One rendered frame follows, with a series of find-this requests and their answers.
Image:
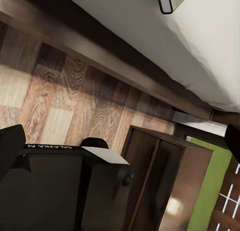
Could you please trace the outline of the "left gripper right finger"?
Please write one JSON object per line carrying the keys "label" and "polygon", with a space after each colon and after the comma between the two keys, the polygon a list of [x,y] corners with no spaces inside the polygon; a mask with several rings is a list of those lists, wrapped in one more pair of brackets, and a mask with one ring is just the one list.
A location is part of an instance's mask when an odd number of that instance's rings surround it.
{"label": "left gripper right finger", "polygon": [[227,126],[224,142],[240,165],[240,125]]}

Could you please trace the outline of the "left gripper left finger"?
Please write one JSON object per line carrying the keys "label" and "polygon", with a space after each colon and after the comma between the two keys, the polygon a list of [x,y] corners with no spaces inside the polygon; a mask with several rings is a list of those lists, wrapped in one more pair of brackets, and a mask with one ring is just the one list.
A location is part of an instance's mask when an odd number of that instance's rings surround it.
{"label": "left gripper left finger", "polygon": [[25,144],[22,124],[0,129],[0,184]]}

